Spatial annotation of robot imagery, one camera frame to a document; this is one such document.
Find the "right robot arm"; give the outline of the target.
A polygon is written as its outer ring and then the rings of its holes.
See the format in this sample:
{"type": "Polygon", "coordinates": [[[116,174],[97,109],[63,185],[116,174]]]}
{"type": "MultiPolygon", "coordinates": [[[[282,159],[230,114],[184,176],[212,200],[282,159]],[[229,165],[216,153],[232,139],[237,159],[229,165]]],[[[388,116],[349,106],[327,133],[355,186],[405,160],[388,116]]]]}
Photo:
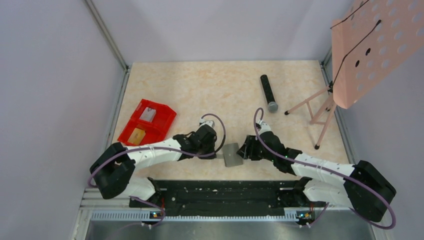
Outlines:
{"type": "Polygon", "coordinates": [[[237,151],[243,159],[268,160],[282,173],[300,177],[295,187],[311,202],[326,202],[354,210],[371,222],[380,222],[397,194],[394,186],[369,162],[340,164],[285,147],[271,131],[257,139],[247,135],[237,151]]]}

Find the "red plastic bin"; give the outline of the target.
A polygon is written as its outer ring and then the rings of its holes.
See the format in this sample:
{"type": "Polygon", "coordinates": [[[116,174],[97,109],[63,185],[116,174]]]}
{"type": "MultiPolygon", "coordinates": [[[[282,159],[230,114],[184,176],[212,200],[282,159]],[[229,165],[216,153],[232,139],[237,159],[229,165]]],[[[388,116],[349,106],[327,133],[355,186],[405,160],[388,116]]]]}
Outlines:
{"type": "Polygon", "coordinates": [[[168,105],[142,99],[118,136],[117,141],[127,146],[142,146],[163,141],[166,138],[176,116],[177,113],[168,105]],[[139,119],[145,108],[153,108],[156,110],[156,115],[152,122],[146,122],[139,119]],[[145,136],[140,145],[132,145],[128,143],[128,138],[134,128],[145,131],[145,136]]]}

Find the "grey card holder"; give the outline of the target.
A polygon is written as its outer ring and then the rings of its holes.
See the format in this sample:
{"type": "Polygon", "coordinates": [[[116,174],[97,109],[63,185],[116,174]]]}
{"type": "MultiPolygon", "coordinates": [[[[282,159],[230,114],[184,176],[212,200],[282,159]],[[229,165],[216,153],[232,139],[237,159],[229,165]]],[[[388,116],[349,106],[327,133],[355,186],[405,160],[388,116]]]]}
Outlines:
{"type": "Polygon", "coordinates": [[[222,147],[224,165],[227,168],[237,167],[244,164],[244,160],[237,154],[239,150],[238,143],[228,143],[222,147]]]}

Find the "black microphone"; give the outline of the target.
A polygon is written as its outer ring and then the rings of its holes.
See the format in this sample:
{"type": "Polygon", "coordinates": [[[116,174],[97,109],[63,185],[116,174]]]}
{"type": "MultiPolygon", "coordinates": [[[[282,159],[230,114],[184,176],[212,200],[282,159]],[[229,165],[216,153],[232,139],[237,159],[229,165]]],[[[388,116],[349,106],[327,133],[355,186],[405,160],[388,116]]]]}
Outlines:
{"type": "Polygon", "coordinates": [[[260,76],[260,82],[267,102],[267,109],[270,113],[276,113],[279,109],[276,103],[269,78],[266,74],[260,76]]]}

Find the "pink music stand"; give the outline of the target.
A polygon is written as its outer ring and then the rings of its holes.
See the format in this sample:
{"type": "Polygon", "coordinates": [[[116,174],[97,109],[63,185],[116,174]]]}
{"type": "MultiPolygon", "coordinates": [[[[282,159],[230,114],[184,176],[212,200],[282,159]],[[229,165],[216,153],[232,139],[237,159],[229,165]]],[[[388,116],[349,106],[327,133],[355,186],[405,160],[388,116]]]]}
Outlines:
{"type": "Polygon", "coordinates": [[[310,124],[325,111],[348,109],[424,45],[422,0],[355,0],[332,22],[332,79],[319,90],[328,98],[310,124]]]}

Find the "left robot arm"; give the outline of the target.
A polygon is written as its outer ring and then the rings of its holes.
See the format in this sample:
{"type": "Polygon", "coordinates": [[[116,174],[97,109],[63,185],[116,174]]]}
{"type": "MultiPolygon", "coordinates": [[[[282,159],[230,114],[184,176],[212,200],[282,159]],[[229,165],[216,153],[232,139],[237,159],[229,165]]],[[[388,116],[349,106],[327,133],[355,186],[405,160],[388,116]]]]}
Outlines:
{"type": "Polygon", "coordinates": [[[190,134],[177,134],[166,140],[142,146],[110,145],[91,165],[89,172],[101,197],[113,199],[121,194],[149,200],[159,192],[153,180],[137,177],[135,172],[165,162],[215,158],[217,133],[212,120],[190,134]]]}

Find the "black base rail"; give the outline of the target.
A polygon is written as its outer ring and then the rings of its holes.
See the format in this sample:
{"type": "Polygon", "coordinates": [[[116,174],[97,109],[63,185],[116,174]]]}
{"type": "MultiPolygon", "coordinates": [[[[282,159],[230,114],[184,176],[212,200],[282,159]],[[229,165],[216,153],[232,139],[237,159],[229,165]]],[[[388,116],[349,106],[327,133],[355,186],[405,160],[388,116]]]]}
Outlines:
{"type": "Polygon", "coordinates": [[[149,200],[168,217],[284,216],[288,208],[319,208],[296,180],[157,180],[160,193],[149,200]]]}

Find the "gold card in bin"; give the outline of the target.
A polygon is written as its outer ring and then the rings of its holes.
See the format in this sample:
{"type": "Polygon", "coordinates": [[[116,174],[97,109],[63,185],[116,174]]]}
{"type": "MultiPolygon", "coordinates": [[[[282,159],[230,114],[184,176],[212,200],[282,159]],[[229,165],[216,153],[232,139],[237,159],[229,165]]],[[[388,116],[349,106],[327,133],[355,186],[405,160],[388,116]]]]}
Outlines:
{"type": "Polygon", "coordinates": [[[130,134],[127,142],[134,146],[139,146],[144,139],[146,132],[140,128],[134,128],[132,133],[130,134]]]}

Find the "aluminium frame post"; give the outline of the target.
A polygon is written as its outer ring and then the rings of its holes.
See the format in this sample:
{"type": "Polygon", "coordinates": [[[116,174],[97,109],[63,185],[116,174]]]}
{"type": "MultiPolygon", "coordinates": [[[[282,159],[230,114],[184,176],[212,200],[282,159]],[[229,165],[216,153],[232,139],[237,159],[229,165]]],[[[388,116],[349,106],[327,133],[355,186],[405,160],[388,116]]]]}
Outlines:
{"type": "Polygon", "coordinates": [[[124,60],[124,57],[121,51],[118,48],[118,45],[114,41],[113,36],[111,35],[106,23],[104,22],[100,12],[98,11],[93,0],[83,0],[86,5],[90,15],[92,16],[94,23],[97,25],[100,33],[102,34],[106,44],[108,45],[110,51],[112,52],[115,59],[118,61],[119,65],[123,69],[124,72],[127,72],[130,68],[129,65],[124,60]]]}

